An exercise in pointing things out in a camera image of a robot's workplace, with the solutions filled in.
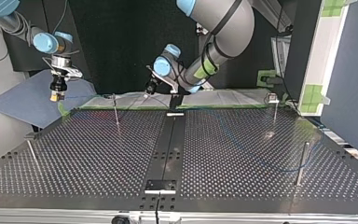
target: metal post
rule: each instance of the metal post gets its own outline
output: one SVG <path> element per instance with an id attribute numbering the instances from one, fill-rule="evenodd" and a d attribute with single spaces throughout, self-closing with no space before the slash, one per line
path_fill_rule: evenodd
<path id="1" fill-rule="evenodd" d="M 302 179 L 302 175 L 304 172 L 304 165 L 307 162 L 307 157 L 309 155 L 309 149 L 310 149 L 310 143 L 306 142 L 304 144 L 303 152 L 301 155 L 301 162 L 299 164 L 298 174 L 297 174 L 296 183 L 295 183 L 296 186 L 301 185 L 301 179 Z"/>
<path id="2" fill-rule="evenodd" d="M 30 140 L 27 140 L 27 143 L 28 143 L 29 149 L 31 150 L 32 157 L 34 158 L 34 160 L 36 160 L 36 155 L 34 154 L 34 148 L 32 147 L 31 141 L 30 141 Z"/>
<path id="3" fill-rule="evenodd" d="M 274 115 L 274 121 L 277 119 L 278 105 L 279 105 L 279 101 L 278 101 L 278 102 L 277 102 L 277 104 L 275 105 L 275 115 Z"/>

